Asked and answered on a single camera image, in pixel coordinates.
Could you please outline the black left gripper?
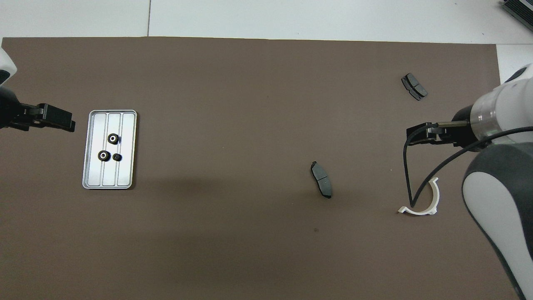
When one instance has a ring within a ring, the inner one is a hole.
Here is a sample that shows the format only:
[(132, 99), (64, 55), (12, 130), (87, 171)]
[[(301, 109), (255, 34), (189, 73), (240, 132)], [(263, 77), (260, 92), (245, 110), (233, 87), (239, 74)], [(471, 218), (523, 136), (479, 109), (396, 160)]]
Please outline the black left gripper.
[(28, 131), (30, 127), (41, 128), (42, 125), (73, 133), (76, 122), (69, 111), (49, 104), (22, 104), (13, 91), (0, 87), (0, 129)]

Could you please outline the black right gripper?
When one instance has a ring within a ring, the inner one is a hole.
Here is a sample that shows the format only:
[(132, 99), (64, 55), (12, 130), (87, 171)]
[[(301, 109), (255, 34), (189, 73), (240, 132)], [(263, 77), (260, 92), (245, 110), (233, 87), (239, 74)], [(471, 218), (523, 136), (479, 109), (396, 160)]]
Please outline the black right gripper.
[[(426, 122), (425, 131), (414, 135), (408, 146), (431, 144), (445, 145), (453, 144), (456, 148), (466, 148), (468, 145), (487, 138), (485, 133), (474, 131), (471, 124), (471, 112), (473, 105), (461, 108), (452, 118), (452, 121), (466, 121), (467, 125), (462, 127), (453, 127), (453, 122)], [(452, 135), (447, 131), (452, 128)]]

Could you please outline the silver metal tray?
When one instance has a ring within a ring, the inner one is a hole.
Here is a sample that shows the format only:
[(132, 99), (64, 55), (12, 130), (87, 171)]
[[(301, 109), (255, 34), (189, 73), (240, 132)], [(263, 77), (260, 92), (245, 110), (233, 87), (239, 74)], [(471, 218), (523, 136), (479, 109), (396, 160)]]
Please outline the silver metal tray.
[[(111, 133), (120, 135), (118, 145), (107, 142)], [(137, 133), (135, 110), (93, 110), (88, 114), (82, 186), (90, 190), (127, 190), (132, 187)], [(101, 150), (110, 152), (107, 162), (98, 159)], [(112, 155), (122, 155), (114, 161)]]

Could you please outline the short dark grey brake pad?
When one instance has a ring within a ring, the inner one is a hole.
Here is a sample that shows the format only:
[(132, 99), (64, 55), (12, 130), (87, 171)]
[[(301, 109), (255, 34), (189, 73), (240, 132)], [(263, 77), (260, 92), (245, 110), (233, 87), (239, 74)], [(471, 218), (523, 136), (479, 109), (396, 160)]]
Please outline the short dark grey brake pad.
[(428, 91), (420, 84), (419, 80), (415, 78), (412, 73), (408, 73), (401, 79), (402, 85), (408, 93), (417, 101), (422, 100), (428, 96)]

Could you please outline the long dark grey brake pad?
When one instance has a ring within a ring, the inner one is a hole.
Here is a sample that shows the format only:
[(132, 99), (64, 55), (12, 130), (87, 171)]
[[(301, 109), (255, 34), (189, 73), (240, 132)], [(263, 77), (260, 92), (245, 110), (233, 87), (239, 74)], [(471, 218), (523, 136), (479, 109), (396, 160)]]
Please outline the long dark grey brake pad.
[(313, 161), (311, 163), (310, 171), (314, 177), (321, 196), (326, 199), (331, 199), (332, 185), (331, 180), (329, 179), (325, 169), (317, 161)]

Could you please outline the grey ribbed device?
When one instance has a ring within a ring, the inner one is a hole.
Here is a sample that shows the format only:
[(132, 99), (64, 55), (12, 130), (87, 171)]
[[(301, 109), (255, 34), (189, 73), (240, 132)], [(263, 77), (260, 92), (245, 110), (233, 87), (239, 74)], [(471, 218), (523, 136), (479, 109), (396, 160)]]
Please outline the grey ribbed device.
[(503, 0), (503, 10), (526, 23), (533, 23), (533, 0)]

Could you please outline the brown table mat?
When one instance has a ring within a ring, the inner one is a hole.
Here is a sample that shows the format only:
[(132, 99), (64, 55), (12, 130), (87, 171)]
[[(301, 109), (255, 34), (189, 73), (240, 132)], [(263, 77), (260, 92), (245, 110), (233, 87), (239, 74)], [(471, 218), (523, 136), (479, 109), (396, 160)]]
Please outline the brown table mat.
[[(0, 300), (517, 300), (461, 197), (475, 154), (408, 204), (408, 127), (500, 84), (495, 45), (3, 38), (26, 104), (0, 129)], [(415, 100), (401, 79), (428, 91)], [(135, 110), (132, 187), (82, 186), (88, 114)], [(328, 174), (332, 198), (310, 171)]]

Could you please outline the white curved plastic bracket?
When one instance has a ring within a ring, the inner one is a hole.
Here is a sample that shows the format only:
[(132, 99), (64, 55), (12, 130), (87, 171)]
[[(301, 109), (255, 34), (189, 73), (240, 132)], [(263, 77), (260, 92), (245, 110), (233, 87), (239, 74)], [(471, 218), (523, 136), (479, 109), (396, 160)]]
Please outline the white curved plastic bracket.
[(432, 216), (438, 212), (438, 204), (440, 202), (440, 189), (438, 187), (438, 177), (433, 177), (429, 181), (429, 185), (433, 192), (432, 202), (430, 205), (420, 212), (415, 212), (406, 206), (402, 206), (398, 209), (398, 213), (408, 213), (413, 216)]

